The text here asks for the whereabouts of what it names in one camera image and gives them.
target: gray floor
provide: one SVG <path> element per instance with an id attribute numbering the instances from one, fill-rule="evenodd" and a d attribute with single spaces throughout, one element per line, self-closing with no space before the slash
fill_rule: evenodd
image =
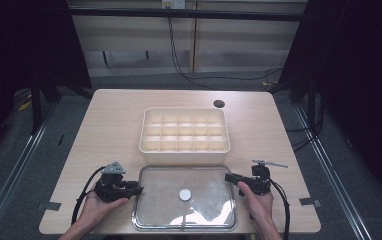
<path id="1" fill-rule="evenodd" d="M 263 73 L 201 73 L 193 76 L 219 75 L 252 78 L 262 76 Z M 268 79 L 269 84 L 275 82 L 277 77 L 278 75 L 272 75 Z M 190 83 L 177 74 L 98 77 L 92 80 L 95 89 L 208 90 Z M 266 79 L 250 81 L 220 78 L 194 81 L 216 90 L 263 91 L 271 87 L 264 84 Z M 38 226 L 43 212 L 37 210 L 37 205 L 50 199 L 90 102 L 68 89 L 61 88 L 60 91 L 63 95 L 62 99 L 55 107 L 46 131 L 0 219 L 0 239 L 57 238 L 57 236 L 45 236 L 39 232 Z M 295 112 L 296 104 L 290 102 L 288 95 L 288 91 L 274 95 L 284 126 L 286 129 L 301 128 Z M 17 111 L 17 106 L 22 102 L 23 99 L 16 103 L 3 127 L 0 140 L 0 189 L 29 139 L 32 126 L 31 108 L 22 112 Z M 44 102 L 44 105 L 45 109 L 49 109 L 48 103 Z M 306 138 L 304 132 L 289 132 L 292 145 Z M 358 152 L 348 147 L 346 135 L 340 131 L 327 109 L 320 139 L 372 238 L 382 239 L 382 186 L 365 167 Z M 357 239 L 310 144 L 298 151 L 296 157 L 312 198 L 322 203 L 322 206 L 316 209 L 322 229 L 315 234 L 291 234 L 290 239 Z M 87 239 L 101 238 L 103 236 L 87 237 Z"/>

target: white egg tray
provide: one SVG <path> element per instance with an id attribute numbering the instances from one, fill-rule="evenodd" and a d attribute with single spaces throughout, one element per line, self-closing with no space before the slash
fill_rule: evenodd
<path id="1" fill-rule="evenodd" d="M 225 115 L 217 108 L 149 108 L 139 144 L 152 165 L 218 165 L 230 149 Z"/>

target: wooden table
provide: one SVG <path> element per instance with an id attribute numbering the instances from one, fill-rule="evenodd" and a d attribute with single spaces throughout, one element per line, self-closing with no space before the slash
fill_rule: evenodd
<path id="1" fill-rule="evenodd" d="M 291 210 L 290 232 L 310 233 L 321 225 L 313 205 L 302 206 L 301 198 L 309 193 L 294 156 L 273 97 L 263 92 L 185 91 L 185 90 L 98 90 L 90 103 L 56 185 L 51 202 L 61 203 L 58 211 L 47 210 L 40 224 L 43 234 L 62 234 L 70 226 L 72 211 L 90 175 L 100 166 L 119 161 L 126 169 L 125 180 L 138 180 L 146 166 L 138 149 L 144 111 L 152 107 L 214 107 L 223 100 L 231 150 L 224 164 L 233 173 L 251 176 L 252 159 L 288 165 L 269 167 L 271 177 L 285 190 Z M 273 219 L 279 232 L 284 231 L 282 199 L 275 197 Z M 237 226 L 230 233 L 254 233 L 246 209 L 246 200 L 236 200 Z M 146 234 L 132 226 L 134 199 L 109 214 L 94 229 L 98 234 Z"/>

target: human hand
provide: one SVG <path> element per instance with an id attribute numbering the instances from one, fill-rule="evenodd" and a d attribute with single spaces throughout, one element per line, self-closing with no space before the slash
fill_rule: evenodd
<path id="1" fill-rule="evenodd" d="M 238 187 L 247 197 L 248 209 L 253 218 L 256 231 L 264 239 L 281 239 L 272 220 L 273 195 L 271 192 L 263 195 L 254 194 L 244 182 L 238 182 Z"/>
<path id="2" fill-rule="evenodd" d="M 125 205 L 129 199 L 121 198 L 114 202 L 104 202 L 94 191 L 87 194 L 84 207 L 78 220 L 67 230 L 60 239 L 81 239 L 91 232 L 104 217 L 112 210 Z"/>

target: tray lid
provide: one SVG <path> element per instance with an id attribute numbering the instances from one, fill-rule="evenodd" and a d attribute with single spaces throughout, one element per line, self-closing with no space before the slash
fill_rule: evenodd
<path id="1" fill-rule="evenodd" d="M 142 194 L 132 213 L 140 231 L 228 231 L 236 225 L 226 166 L 156 167 L 141 170 Z"/>

